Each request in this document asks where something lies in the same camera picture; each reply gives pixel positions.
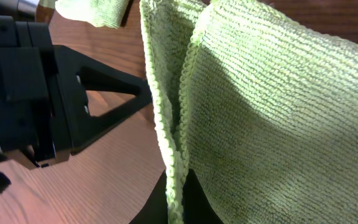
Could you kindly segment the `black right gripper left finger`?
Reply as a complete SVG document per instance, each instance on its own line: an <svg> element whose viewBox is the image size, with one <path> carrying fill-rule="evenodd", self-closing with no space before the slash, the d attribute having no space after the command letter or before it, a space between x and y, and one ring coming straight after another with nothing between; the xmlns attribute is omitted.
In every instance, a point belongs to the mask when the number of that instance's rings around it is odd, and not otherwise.
<svg viewBox="0 0 358 224"><path fill-rule="evenodd" d="M167 176L162 172L145 205L129 224L168 224Z"/></svg>

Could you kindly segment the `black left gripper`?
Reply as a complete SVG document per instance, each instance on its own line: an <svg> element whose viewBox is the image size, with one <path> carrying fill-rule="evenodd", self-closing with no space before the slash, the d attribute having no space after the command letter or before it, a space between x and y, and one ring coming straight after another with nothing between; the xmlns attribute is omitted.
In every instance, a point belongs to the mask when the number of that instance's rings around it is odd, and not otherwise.
<svg viewBox="0 0 358 224"><path fill-rule="evenodd" d="M0 16L0 162L65 162L151 102L147 80L53 49L45 23Z"/></svg>

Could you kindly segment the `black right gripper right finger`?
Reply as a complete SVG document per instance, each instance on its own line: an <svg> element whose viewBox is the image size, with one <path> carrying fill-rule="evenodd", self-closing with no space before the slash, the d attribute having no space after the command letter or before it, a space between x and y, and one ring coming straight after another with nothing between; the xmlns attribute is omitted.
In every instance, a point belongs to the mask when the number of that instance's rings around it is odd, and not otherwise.
<svg viewBox="0 0 358 224"><path fill-rule="evenodd" d="M182 205L185 224L223 224L209 204L193 169L189 170L186 177Z"/></svg>

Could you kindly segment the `light green cloth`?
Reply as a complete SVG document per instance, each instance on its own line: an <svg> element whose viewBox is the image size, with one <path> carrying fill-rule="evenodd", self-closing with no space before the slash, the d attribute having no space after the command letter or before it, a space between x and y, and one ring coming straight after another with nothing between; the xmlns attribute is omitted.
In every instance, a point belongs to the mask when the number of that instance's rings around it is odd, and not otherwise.
<svg viewBox="0 0 358 224"><path fill-rule="evenodd" d="M191 170L224 223L358 223L358 44L259 1L140 14L170 223Z"/></svg>

